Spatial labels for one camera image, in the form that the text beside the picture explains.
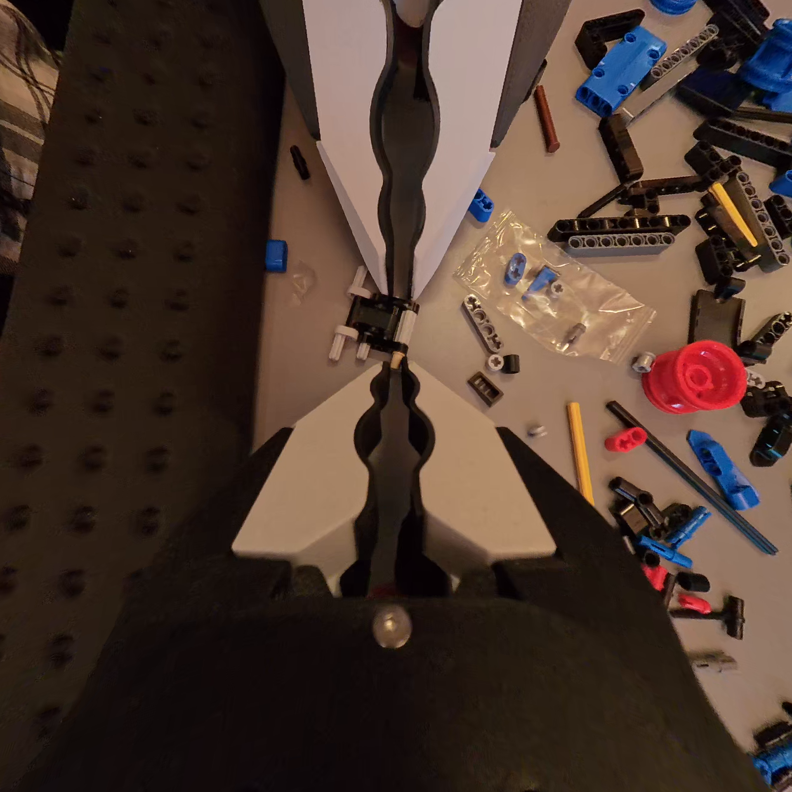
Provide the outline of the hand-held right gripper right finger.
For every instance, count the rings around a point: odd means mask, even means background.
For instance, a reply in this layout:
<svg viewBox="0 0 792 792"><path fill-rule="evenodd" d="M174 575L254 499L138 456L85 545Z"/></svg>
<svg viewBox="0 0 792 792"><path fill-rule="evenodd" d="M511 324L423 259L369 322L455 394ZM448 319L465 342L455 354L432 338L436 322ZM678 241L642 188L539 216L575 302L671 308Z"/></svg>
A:
<svg viewBox="0 0 792 792"><path fill-rule="evenodd" d="M402 361L400 373L418 456L398 534L401 593L446 596L469 573L554 556L556 542L496 425L419 366Z"/></svg>

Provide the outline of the dark grey thin liftarm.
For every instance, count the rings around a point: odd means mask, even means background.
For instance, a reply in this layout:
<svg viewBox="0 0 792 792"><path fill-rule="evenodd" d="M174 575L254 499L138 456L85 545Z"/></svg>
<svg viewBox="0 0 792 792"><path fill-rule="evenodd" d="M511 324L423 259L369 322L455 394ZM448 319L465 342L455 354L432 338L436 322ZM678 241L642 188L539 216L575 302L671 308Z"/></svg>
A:
<svg viewBox="0 0 792 792"><path fill-rule="evenodd" d="M462 301L462 309L484 348L490 354L502 354L504 342L500 339L480 299L475 294L467 295Z"/></svg>

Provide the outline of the black and grey brick assembly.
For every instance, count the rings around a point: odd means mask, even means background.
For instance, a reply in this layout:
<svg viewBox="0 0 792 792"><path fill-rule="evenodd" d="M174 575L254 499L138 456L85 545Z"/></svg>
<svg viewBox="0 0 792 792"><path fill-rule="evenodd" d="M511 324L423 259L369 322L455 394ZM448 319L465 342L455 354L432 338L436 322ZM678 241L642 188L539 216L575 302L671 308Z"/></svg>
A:
<svg viewBox="0 0 792 792"><path fill-rule="evenodd" d="M420 306L416 301L365 288L367 274L367 267L359 266L347 290L351 305L345 323L334 330L329 353L333 363L340 361L347 341L357 344L359 361L365 361L371 350L390 357L394 351L403 351L404 360L407 357Z"/></svg>

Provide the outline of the brown axle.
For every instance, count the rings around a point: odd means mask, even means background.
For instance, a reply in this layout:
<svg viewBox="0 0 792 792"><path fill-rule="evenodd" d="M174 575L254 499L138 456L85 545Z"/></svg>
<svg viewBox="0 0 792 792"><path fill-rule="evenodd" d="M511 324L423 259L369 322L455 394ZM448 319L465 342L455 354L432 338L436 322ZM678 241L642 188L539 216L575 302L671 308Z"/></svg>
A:
<svg viewBox="0 0 792 792"><path fill-rule="evenodd" d="M533 93L533 99L546 153L556 153L560 148L560 141L543 85L537 85Z"/></svg>

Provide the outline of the blue flat panel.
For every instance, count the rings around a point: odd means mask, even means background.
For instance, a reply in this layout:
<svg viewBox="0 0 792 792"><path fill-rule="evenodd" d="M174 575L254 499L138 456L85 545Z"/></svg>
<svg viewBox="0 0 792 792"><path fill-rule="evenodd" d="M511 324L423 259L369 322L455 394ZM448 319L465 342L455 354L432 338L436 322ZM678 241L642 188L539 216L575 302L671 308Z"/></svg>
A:
<svg viewBox="0 0 792 792"><path fill-rule="evenodd" d="M611 116L667 50L667 42L641 25L632 28L595 65L576 100L600 118Z"/></svg>

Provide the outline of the yellow axle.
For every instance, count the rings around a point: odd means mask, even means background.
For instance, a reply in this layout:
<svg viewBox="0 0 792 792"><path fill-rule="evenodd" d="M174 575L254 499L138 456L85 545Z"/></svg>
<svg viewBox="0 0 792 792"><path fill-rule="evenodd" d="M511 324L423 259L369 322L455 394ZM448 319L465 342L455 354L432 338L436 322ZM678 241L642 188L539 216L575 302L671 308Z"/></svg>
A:
<svg viewBox="0 0 792 792"><path fill-rule="evenodd" d="M592 479L587 453L585 430L577 402L570 401L566 404L566 414L569 425L570 440L572 444L573 463L577 477L577 487L579 493L589 502L592 507L596 506L595 496L592 488Z"/></svg>

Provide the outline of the light grey long beam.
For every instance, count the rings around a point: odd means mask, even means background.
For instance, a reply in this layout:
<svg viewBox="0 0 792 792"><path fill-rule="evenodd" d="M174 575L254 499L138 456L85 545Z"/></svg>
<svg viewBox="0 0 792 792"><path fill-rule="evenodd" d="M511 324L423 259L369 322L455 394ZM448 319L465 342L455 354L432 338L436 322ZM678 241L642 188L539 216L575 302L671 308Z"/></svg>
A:
<svg viewBox="0 0 792 792"><path fill-rule="evenodd" d="M718 25L709 24L700 33L653 66L641 80L639 87L620 104L614 115L629 125L648 112L664 96L670 94L698 67L698 53L713 42L719 33Z"/></svg>

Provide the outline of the pile of small connector pieces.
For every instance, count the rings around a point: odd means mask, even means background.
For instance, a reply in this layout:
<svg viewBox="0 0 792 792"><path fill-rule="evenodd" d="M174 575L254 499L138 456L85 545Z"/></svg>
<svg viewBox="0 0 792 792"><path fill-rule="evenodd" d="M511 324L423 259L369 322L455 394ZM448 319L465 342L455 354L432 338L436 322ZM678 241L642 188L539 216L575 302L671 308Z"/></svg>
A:
<svg viewBox="0 0 792 792"><path fill-rule="evenodd" d="M678 616L713 615L713 607L702 597L710 590L709 580L692 571L693 561L684 552L711 512L680 503L660 509L649 491L624 478L612 479L609 489L614 496L610 512L665 607L675 602L672 612Z"/></svg>

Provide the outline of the black thin long beam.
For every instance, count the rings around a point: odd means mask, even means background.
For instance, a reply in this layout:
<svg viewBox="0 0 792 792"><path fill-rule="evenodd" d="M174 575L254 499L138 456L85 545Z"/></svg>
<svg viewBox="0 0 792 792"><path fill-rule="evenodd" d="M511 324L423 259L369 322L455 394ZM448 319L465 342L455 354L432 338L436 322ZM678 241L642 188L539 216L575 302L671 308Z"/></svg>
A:
<svg viewBox="0 0 792 792"><path fill-rule="evenodd" d="M709 189L709 186L710 182L699 174L640 180L632 183L627 188L625 197L633 197L648 192L656 196L704 193Z"/></svg>

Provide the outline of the blue and grey pin piece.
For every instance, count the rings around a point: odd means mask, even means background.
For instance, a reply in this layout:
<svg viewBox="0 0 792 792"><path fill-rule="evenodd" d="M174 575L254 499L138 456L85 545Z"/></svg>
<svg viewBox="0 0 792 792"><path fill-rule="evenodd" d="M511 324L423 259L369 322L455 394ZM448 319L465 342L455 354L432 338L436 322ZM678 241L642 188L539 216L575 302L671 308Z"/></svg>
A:
<svg viewBox="0 0 792 792"><path fill-rule="evenodd" d="M556 269L545 265L535 273L533 280L523 293L521 301L528 302L540 296L545 296L552 300L559 299L563 295L564 290L560 273Z"/></svg>

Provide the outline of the clear zip bag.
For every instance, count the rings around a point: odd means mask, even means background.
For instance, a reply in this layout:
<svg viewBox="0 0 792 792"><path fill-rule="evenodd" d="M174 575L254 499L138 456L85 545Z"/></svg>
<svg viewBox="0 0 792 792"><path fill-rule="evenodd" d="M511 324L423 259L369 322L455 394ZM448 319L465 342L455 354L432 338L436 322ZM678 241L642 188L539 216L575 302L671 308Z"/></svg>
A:
<svg viewBox="0 0 792 792"><path fill-rule="evenodd" d="M515 252L526 256L527 268L523 279L507 288L504 270ZM522 302L535 273L545 265L560 273L563 295ZM468 294L475 294L485 309L493 309L496 318L510 320L543 348L568 357L625 362L657 317L653 307L536 233L513 211L502 212L490 222L453 278ZM577 354L565 355L561 344L578 322L588 329Z"/></svg>

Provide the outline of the blue wedge panel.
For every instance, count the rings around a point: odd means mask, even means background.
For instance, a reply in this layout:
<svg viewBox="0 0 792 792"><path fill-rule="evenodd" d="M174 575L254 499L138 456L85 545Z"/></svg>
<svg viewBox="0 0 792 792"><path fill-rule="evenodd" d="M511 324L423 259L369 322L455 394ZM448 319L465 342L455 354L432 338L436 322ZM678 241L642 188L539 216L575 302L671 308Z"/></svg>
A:
<svg viewBox="0 0 792 792"><path fill-rule="evenodd" d="M698 430L688 431L687 440L703 470L717 484L721 495L732 509L743 512L760 505L757 489L718 441L710 434Z"/></svg>

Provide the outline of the black cross-shaped piece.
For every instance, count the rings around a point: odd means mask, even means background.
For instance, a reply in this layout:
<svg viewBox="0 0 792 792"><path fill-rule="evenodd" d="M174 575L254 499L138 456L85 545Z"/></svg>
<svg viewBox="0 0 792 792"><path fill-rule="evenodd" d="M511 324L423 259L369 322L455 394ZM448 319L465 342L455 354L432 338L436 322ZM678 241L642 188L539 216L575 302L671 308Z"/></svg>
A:
<svg viewBox="0 0 792 792"><path fill-rule="evenodd" d="M673 619L719 622L731 639L743 640L745 635L745 601L739 597L727 596L716 610L706 599L684 595L668 614Z"/></svg>

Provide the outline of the dark grey beam with holes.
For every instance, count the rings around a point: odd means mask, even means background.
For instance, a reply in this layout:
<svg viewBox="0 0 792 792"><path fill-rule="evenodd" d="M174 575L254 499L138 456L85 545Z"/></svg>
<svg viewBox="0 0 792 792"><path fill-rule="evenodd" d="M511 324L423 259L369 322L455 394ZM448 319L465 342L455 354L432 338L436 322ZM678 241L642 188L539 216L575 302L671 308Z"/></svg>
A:
<svg viewBox="0 0 792 792"><path fill-rule="evenodd" d="M756 266L766 274L787 267L790 262L790 253L784 247L783 241L747 173L737 170L728 179L725 189L757 240L759 257L756 260Z"/></svg>

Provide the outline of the black glossy curved panel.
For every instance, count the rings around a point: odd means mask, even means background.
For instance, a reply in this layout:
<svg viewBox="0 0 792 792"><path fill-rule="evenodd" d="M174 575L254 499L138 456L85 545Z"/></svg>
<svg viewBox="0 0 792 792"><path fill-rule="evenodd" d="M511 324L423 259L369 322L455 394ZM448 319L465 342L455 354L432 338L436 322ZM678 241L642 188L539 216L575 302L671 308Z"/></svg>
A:
<svg viewBox="0 0 792 792"><path fill-rule="evenodd" d="M700 289L691 297L688 344L713 341L736 351L740 343L745 300L733 296L721 301Z"/></svg>

